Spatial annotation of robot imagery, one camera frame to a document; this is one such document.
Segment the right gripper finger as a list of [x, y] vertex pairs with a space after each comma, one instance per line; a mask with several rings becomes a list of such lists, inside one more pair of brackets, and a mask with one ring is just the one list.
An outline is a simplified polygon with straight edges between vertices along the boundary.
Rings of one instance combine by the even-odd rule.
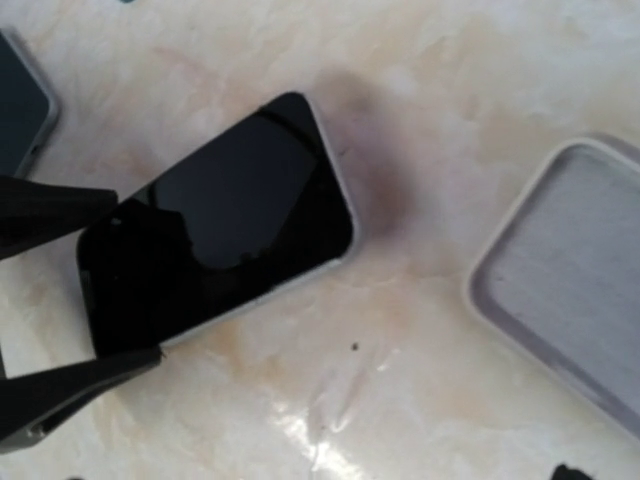
[[54, 186], [3, 176], [1, 258], [81, 230], [117, 204], [113, 190]]
[[105, 392], [157, 367], [158, 347], [1, 379], [1, 446], [30, 448]]

